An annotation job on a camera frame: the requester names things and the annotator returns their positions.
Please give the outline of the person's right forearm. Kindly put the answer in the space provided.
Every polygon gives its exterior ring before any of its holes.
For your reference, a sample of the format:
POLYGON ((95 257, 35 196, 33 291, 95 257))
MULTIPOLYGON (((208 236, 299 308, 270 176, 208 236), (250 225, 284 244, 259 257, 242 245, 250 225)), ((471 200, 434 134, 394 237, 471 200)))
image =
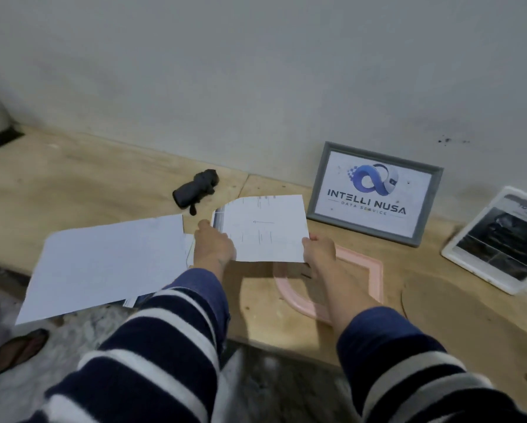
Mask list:
POLYGON ((361 423, 527 423, 507 394, 400 313, 376 305, 336 262, 314 270, 361 423))

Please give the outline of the person's right hand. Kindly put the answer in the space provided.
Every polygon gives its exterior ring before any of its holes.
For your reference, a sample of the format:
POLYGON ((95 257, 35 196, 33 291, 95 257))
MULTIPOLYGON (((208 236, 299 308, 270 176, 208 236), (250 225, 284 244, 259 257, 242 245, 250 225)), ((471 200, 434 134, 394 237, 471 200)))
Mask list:
POLYGON ((321 278, 324 270, 336 263, 336 247, 332 239, 327 236, 318 234, 323 237, 323 248, 320 252, 304 253, 303 261, 308 265, 313 276, 321 278))

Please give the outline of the pink picture frame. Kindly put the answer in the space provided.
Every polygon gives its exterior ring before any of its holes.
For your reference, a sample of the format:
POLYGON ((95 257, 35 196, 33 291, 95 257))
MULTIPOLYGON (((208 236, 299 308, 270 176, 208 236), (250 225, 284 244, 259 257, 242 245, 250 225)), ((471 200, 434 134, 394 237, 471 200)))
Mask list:
MULTIPOLYGON (((383 264, 369 256, 359 254, 339 245, 336 245, 336 256, 340 261, 366 269, 368 294, 379 303, 383 303, 383 264)), ((303 298, 291 287, 288 280, 287 263, 274 262, 273 276, 281 298, 292 309, 311 319, 332 325, 330 313, 326 306, 303 298)))

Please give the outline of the large white paper sheet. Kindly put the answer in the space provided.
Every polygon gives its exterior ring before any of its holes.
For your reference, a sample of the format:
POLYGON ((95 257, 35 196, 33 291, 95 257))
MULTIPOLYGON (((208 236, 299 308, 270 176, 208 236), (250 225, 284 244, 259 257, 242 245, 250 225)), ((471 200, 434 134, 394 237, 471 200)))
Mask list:
POLYGON ((16 325, 157 292, 187 269, 183 216, 51 234, 16 325))

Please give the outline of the brown sandal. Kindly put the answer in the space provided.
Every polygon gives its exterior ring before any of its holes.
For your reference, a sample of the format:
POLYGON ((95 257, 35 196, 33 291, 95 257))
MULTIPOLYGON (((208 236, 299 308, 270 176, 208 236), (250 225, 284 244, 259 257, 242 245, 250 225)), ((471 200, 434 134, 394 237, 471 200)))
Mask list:
POLYGON ((29 361, 46 345, 50 332, 36 329, 26 335, 15 337, 0 346, 0 375, 29 361))

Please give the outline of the white printed paper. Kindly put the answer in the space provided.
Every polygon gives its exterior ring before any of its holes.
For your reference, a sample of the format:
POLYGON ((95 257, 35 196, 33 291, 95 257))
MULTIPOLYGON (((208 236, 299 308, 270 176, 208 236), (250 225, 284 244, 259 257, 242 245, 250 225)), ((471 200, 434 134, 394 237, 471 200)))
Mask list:
POLYGON ((300 194, 235 199, 213 212, 211 225, 232 241, 237 262, 304 262, 309 230, 300 194))

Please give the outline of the person's left hand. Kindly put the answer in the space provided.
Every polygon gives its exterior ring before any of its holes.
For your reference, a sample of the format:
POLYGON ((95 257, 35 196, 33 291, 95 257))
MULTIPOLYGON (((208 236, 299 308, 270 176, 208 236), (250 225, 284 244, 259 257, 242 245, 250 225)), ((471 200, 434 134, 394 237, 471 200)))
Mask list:
POLYGON ((222 277, 227 265, 235 259, 236 248, 227 234, 221 233, 219 239, 195 238, 194 268, 203 268, 222 277))

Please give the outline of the round brown cardboard piece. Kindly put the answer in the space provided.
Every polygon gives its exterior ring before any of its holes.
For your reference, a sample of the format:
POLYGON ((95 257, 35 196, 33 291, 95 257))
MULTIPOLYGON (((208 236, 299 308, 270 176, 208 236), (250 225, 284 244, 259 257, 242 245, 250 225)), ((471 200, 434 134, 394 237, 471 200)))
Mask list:
POLYGON ((401 302, 408 320, 437 339, 467 368, 527 402, 527 332, 455 285, 408 278, 401 302))

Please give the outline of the printed paper sheet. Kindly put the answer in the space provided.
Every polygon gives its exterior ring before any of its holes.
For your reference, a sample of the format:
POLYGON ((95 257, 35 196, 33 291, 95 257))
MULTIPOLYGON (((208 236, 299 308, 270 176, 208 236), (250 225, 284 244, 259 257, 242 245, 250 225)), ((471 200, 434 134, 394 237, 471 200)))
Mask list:
POLYGON ((150 294, 145 294, 145 295, 134 297, 134 298, 128 298, 123 301, 122 306, 125 308, 138 308, 145 301, 151 298, 153 295, 154 293, 150 293, 150 294))

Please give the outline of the black stapler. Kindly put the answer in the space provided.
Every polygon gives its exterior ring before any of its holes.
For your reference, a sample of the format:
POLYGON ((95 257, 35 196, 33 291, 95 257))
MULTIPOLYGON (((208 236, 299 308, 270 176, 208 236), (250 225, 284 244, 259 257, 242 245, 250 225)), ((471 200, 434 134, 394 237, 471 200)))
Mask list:
POLYGON ((196 205, 207 196, 215 193, 219 176, 214 169, 207 169, 194 175, 192 181, 183 184, 173 191, 172 197, 176 205, 184 210, 189 208, 189 214, 196 216, 196 205))

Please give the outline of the person's left forearm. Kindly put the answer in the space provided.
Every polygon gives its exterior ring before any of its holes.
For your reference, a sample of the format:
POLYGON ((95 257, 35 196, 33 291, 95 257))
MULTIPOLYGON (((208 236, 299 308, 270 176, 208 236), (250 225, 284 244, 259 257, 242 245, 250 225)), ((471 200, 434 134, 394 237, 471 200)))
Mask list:
POLYGON ((230 320, 212 272, 147 299, 20 423, 210 423, 230 320))

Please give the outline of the white framed dark photo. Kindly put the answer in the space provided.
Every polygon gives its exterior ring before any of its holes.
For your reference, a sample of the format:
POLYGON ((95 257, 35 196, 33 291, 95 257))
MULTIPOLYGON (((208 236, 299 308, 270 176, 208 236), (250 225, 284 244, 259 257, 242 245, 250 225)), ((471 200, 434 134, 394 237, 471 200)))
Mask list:
POLYGON ((441 255, 499 290, 527 290, 527 192, 504 187, 441 255))

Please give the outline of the grey framed logo picture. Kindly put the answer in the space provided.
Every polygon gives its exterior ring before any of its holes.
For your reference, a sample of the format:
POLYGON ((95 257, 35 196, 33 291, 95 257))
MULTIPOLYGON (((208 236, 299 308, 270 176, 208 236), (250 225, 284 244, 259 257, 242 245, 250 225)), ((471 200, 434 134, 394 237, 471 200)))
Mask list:
POLYGON ((442 167, 326 142, 307 218, 418 248, 442 167))

